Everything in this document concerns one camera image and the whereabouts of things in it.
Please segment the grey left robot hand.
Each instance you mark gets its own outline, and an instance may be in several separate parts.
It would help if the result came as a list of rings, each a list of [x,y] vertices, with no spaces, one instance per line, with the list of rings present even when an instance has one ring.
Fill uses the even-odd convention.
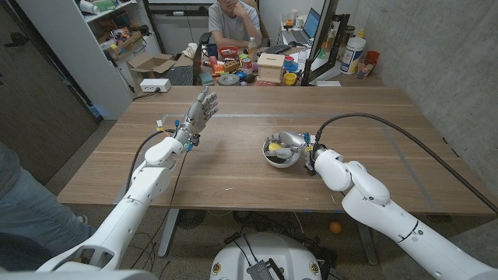
[[[190,105],[174,138],[181,144],[189,143],[196,134],[205,128],[209,119],[218,112],[217,105],[216,93],[210,93],[209,87],[206,86]]]

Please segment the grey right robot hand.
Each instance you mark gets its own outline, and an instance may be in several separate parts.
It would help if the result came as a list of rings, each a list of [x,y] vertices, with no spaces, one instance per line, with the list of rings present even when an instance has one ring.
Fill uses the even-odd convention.
[[[280,159],[299,158],[308,147],[304,136],[293,131],[275,133],[267,137],[267,142],[268,145],[264,151],[264,155],[274,156]],[[272,143],[281,145],[281,148],[270,149],[269,146]]]

